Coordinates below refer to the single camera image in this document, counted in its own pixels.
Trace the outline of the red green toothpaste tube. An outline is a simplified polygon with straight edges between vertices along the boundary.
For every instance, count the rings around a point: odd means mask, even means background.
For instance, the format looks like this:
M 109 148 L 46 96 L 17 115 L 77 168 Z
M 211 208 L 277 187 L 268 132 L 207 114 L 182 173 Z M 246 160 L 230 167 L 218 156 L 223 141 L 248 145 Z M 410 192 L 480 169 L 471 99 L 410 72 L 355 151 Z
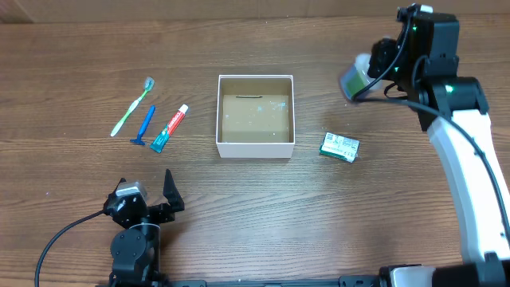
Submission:
M 161 153 L 164 149 L 166 143 L 172 136 L 172 134 L 175 132 L 176 128 L 180 125 L 182 120 L 185 118 L 187 112 L 189 110 L 189 106 L 186 104 L 183 104 L 178 111 L 175 113 L 175 115 L 171 118 L 171 120 L 167 123 L 165 128 L 158 134 L 158 136 L 155 138 L 155 140 L 150 145 L 150 149 L 153 151 L 156 151 L 158 153 Z

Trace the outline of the clear bottle dark liquid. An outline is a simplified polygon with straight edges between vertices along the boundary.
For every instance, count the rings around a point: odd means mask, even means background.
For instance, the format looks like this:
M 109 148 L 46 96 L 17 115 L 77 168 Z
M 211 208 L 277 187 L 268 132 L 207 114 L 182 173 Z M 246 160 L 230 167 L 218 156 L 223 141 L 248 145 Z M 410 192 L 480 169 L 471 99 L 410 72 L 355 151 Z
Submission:
M 350 68 L 339 78 L 340 88 L 349 101 L 353 101 L 353 96 L 374 80 L 367 74 L 370 59 L 369 53 L 359 54 Z

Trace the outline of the green white soap bar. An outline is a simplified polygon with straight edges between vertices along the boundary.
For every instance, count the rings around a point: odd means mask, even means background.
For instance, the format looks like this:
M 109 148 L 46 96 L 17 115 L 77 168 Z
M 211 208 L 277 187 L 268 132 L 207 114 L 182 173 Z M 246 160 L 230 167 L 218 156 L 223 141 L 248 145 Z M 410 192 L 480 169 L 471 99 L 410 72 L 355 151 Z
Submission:
M 353 163 L 358 155 L 358 150 L 358 140 L 327 132 L 320 145 L 319 153 Z

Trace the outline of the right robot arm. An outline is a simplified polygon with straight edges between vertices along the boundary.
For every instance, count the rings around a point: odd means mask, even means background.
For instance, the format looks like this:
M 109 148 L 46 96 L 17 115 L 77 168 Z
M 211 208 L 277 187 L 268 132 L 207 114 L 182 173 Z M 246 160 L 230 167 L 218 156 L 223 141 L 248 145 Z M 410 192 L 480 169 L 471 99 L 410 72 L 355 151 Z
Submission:
M 381 272 L 384 286 L 507 286 L 509 193 L 493 147 L 488 101 L 475 77 L 457 74 L 460 25 L 452 14 L 413 4 L 398 9 L 398 40 L 374 44 L 369 74 L 406 93 L 449 184 L 462 263 L 403 265 Z

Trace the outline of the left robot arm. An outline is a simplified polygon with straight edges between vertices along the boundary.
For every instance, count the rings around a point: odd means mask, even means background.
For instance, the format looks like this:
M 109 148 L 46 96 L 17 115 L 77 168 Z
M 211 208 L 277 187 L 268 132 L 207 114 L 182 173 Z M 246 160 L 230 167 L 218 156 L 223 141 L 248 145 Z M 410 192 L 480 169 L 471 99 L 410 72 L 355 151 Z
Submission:
M 170 170 L 163 184 L 166 202 L 149 206 L 142 183 L 121 179 L 104 204 L 104 213 L 123 227 L 110 245 L 110 286 L 169 286 L 160 271 L 161 225 L 175 220 L 185 210 Z

